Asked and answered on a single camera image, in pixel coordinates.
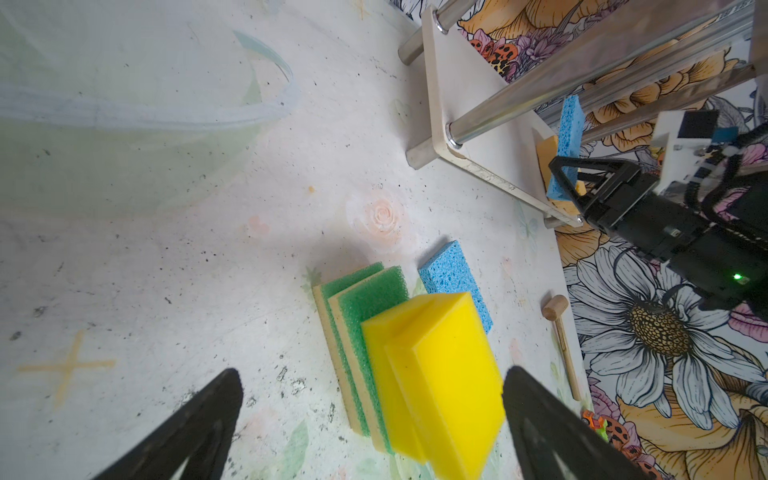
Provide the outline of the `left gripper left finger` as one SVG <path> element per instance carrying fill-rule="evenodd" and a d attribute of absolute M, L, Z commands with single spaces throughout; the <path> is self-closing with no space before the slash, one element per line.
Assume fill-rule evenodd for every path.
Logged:
<path fill-rule="evenodd" d="M 243 403 L 238 371 L 227 368 L 99 479 L 222 477 Z"/>

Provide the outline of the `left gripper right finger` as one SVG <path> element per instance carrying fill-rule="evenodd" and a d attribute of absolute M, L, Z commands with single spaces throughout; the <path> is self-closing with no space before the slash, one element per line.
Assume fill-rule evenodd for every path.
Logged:
<path fill-rule="evenodd" d="M 505 376 L 502 393 L 515 452 L 525 479 L 647 479 L 524 368 Z"/>

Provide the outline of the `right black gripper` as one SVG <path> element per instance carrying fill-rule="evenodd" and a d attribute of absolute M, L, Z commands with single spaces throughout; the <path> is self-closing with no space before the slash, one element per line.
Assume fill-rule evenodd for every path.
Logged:
<path fill-rule="evenodd" d="M 556 156 L 548 196 L 571 201 L 592 226 L 667 265 L 705 310 L 745 303 L 767 316 L 767 247 L 653 192 L 657 178 L 614 158 Z"/>

